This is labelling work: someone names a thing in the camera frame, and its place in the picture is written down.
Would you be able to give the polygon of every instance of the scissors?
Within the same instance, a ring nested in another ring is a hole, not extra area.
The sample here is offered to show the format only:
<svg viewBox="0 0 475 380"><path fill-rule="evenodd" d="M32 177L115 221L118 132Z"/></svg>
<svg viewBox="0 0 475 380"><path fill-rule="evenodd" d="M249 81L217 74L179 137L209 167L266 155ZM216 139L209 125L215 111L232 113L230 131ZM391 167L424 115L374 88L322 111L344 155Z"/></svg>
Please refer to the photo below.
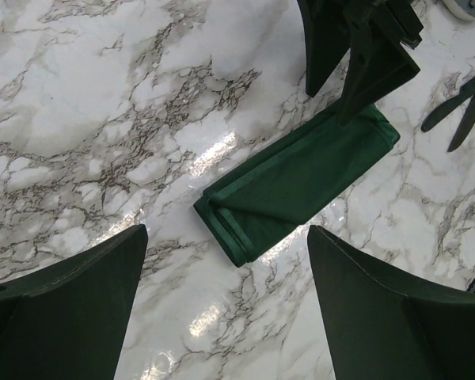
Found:
<svg viewBox="0 0 475 380"><path fill-rule="evenodd" d="M436 124L445 119L470 97L472 97L472 100L468 104L465 115L462 117L461 123L459 124L447 151L452 152L453 150L458 149L462 142L465 141L466 136L468 136L475 124L475 77L471 78L460 88L459 95L456 95L436 107L422 123L420 130L422 132L430 131Z"/></svg>

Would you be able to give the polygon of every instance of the glossy surface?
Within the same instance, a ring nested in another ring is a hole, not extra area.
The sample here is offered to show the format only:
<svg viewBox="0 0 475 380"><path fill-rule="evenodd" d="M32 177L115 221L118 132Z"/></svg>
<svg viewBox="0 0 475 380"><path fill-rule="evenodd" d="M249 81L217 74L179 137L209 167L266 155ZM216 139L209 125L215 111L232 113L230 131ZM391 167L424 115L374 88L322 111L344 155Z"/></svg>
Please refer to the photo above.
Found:
<svg viewBox="0 0 475 380"><path fill-rule="evenodd" d="M394 151L315 221L396 266L475 274L475 127L422 119L475 75L475 25L418 2L422 68L378 104ZM300 227L236 269L192 204L341 91L304 93L295 2L0 2L0 282L135 222L150 235L117 380L330 379Z"/></svg>

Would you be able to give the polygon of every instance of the folded green napkin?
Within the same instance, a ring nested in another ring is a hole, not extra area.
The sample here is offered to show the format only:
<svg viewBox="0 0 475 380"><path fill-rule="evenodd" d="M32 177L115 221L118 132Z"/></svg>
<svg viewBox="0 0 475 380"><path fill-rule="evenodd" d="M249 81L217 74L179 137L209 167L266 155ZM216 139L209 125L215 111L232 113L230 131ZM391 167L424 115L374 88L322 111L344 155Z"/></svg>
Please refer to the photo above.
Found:
<svg viewBox="0 0 475 380"><path fill-rule="evenodd" d="M256 260L306 223L399 140L376 109L338 127L337 104L204 190L194 208L232 262Z"/></svg>

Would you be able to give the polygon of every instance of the fabric fold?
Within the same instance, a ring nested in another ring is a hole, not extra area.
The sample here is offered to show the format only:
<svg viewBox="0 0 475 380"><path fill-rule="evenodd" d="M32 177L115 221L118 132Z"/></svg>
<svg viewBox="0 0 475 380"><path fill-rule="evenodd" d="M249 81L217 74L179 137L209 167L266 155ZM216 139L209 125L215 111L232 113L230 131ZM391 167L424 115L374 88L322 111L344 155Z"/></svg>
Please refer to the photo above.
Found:
<svg viewBox="0 0 475 380"><path fill-rule="evenodd" d="M387 154L399 133L376 109L346 127L337 103L204 190L194 208L232 262L256 260Z"/></svg>

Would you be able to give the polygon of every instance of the marble surface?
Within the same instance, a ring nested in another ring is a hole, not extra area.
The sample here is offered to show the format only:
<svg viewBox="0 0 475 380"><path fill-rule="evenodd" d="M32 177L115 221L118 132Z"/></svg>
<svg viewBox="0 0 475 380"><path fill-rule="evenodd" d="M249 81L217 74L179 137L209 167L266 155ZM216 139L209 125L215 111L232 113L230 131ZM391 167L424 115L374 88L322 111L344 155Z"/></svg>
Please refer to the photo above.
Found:
<svg viewBox="0 0 475 380"><path fill-rule="evenodd" d="M475 128L421 120L475 75L475 25L416 2L422 68L378 107L393 152L314 221L418 276L475 274ZM0 282L143 222L150 244L116 380L332 379L307 227L236 269L191 208L334 101L304 93L290 0L0 1Z"/></svg>

